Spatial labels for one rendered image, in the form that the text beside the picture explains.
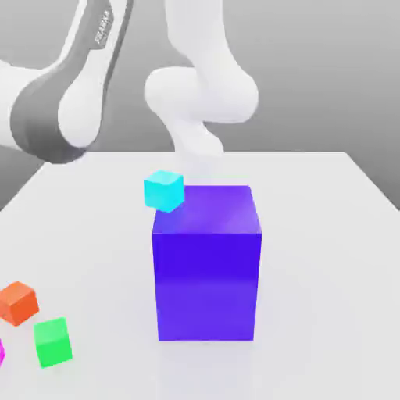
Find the small cyan cube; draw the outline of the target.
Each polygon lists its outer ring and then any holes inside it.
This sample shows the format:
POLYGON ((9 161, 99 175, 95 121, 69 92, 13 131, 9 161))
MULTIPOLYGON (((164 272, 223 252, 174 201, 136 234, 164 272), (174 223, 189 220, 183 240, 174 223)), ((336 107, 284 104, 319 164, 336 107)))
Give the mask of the small cyan cube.
POLYGON ((184 176, 159 170, 144 180, 147 207, 170 213, 184 202, 184 176))

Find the small green cube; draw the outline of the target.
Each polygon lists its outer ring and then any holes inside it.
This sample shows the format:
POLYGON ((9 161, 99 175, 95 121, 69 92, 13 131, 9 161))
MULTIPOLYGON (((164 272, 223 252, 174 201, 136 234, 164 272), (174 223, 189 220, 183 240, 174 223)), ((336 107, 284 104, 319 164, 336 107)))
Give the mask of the small green cube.
POLYGON ((34 343, 41 368, 54 366, 73 358, 65 317, 36 323, 34 343))

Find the small orange cube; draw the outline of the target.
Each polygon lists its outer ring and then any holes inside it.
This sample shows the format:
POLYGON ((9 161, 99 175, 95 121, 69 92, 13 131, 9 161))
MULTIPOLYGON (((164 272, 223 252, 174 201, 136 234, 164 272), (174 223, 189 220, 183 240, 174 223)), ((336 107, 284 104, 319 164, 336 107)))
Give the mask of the small orange cube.
POLYGON ((0 319, 19 326, 39 311, 36 292, 16 281, 0 290, 0 319))

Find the large purple box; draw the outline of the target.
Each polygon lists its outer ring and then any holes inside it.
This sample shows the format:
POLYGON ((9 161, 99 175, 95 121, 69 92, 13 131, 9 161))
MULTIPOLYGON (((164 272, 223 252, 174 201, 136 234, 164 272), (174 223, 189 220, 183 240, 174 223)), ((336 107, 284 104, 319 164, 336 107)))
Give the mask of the large purple box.
POLYGON ((185 188, 152 228, 161 341, 250 341, 255 333, 262 228, 248 185, 185 188))

